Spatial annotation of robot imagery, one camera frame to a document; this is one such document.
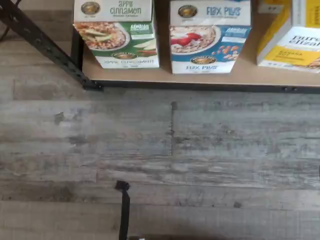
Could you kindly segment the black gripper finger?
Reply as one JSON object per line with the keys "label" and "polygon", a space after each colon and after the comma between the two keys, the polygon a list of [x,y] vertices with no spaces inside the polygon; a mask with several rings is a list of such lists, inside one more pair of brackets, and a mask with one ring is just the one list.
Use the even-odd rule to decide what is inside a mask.
{"label": "black gripper finger", "polygon": [[119,240],[127,240],[128,229],[129,229],[129,219],[130,219],[130,205],[131,199],[128,194],[130,185],[126,181],[117,180],[115,189],[121,192],[121,217],[120,217],[120,227],[119,227]]}

